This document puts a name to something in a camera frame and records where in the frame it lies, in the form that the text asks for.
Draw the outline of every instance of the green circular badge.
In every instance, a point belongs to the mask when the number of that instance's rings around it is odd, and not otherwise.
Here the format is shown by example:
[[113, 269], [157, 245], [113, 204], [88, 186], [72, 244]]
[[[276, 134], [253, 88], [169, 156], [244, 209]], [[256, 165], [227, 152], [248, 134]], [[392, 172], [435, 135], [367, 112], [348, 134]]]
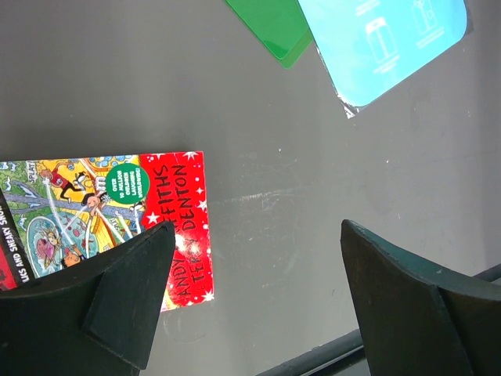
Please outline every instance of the green circular badge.
[[144, 168], [132, 163], [115, 166], [106, 176], [106, 191], [120, 204], [140, 202], [150, 190], [150, 178]]

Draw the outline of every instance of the book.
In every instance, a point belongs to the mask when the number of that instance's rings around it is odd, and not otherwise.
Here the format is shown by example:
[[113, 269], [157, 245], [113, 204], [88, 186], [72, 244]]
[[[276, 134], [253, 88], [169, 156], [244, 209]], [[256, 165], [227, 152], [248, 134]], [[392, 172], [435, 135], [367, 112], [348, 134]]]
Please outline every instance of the book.
[[176, 232], [162, 312], [212, 300], [202, 152], [0, 162], [0, 290], [84, 262], [161, 221]]

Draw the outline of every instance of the cartoon illustration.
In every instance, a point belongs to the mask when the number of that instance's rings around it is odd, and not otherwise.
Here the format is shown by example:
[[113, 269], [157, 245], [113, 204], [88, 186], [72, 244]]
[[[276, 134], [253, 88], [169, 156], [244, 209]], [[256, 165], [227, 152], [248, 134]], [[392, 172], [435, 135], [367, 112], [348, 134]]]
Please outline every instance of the cartoon illustration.
[[168, 213], [187, 232], [178, 251], [189, 239], [196, 259], [186, 266], [190, 287], [171, 280], [162, 311], [206, 301], [213, 279], [203, 166], [199, 152], [0, 162], [0, 204], [8, 209], [10, 239], [26, 256], [21, 267], [34, 278], [70, 268]]
[[10, 192], [10, 190], [13, 188], [12, 184], [10, 183], [10, 176], [7, 176], [7, 180], [5, 181], [5, 192]]
[[106, 191], [106, 175], [120, 163], [139, 164], [139, 156], [0, 164], [2, 191], [36, 277], [142, 232], [144, 202], [120, 204]]
[[63, 268], [73, 266], [85, 260], [85, 256], [81, 253], [78, 247], [74, 247], [74, 253], [68, 248], [65, 250], [64, 258], [61, 260], [61, 265]]
[[71, 197], [65, 196], [68, 190], [73, 190], [74, 192], [81, 192], [82, 190], [84, 190], [84, 188], [81, 186], [81, 181], [83, 181], [85, 178], [84, 172], [77, 174], [75, 176], [75, 180], [73, 181], [73, 183], [70, 183], [68, 179], [64, 178], [61, 174], [59, 174], [59, 168], [61, 166], [71, 165], [69, 161], [62, 161], [57, 163], [52, 171], [46, 168], [43, 164], [41, 165], [43, 167], [39, 172], [40, 176], [44, 179], [48, 179], [51, 186], [55, 188], [61, 188], [61, 193], [59, 194], [59, 197], [61, 199], [67, 200], [70, 203]]
[[44, 260], [44, 267], [47, 269], [61, 249], [61, 236], [57, 228], [42, 230], [40, 235], [36, 245], [37, 256]]
[[26, 216], [23, 214], [21, 214], [21, 218], [19, 218], [19, 222], [17, 223], [17, 225], [23, 229], [24, 231], [26, 231], [26, 229], [24, 228], [24, 223], [26, 222]]

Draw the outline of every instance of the cartoon character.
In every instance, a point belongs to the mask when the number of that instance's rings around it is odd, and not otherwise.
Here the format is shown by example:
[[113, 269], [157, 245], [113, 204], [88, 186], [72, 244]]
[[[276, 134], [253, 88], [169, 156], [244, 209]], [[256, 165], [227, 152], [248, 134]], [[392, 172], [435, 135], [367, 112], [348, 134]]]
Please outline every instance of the cartoon character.
[[65, 196], [65, 194], [68, 190], [73, 190], [74, 192], [83, 191], [84, 188], [81, 186], [81, 182], [85, 180], [85, 174], [83, 172], [77, 174], [73, 183], [70, 183], [67, 179], [65, 179], [61, 176], [61, 174], [58, 173], [59, 167], [63, 165], [68, 166], [70, 165], [70, 162], [59, 162], [58, 164], [56, 164], [55, 168], [52, 171], [43, 166], [44, 168], [39, 172], [39, 174], [42, 178], [48, 179], [51, 186], [55, 188], [61, 188], [59, 197], [62, 200], [67, 200], [69, 203], [71, 203], [71, 198]]
[[68, 248], [64, 250], [64, 258], [61, 260], [61, 266], [63, 268], [69, 268], [85, 260], [85, 256], [81, 253], [76, 244], [73, 245], [73, 251], [74, 252], [70, 251]]
[[145, 207], [144, 201], [140, 201], [137, 204], [133, 204], [128, 210], [130, 210], [131, 212], [137, 212], [144, 207]]
[[44, 260], [44, 267], [47, 269], [51, 262], [55, 262], [56, 254], [61, 249], [61, 236], [56, 228], [53, 230], [42, 230], [41, 237], [36, 244], [37, 256]]
[[91, 210], [91, 216], [94, 216], [98, 209], [101, 210], [110, 201], [111, 198], [106, 191], [97, 194], [87, 193], [81, 201], [81, 206], [87, 206]]

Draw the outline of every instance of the white icon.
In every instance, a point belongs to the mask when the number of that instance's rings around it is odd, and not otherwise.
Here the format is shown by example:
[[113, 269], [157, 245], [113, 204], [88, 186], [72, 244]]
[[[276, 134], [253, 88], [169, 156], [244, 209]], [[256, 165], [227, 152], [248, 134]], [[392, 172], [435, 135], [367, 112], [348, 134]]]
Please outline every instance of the white icon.
[[397, 53], [395, 39], [390, 27], [383, 17], [377, 18], [366, 25], [367, 40], [378, 64]]
[[96, 176], [96, 190], [98, 192], [105, 192], [106, 191], [106, 178], [104, 176]]
[[437, 26], [437, 19], [430, 0], [414, 0], [413, 15], [420, 34], [426, 34]]

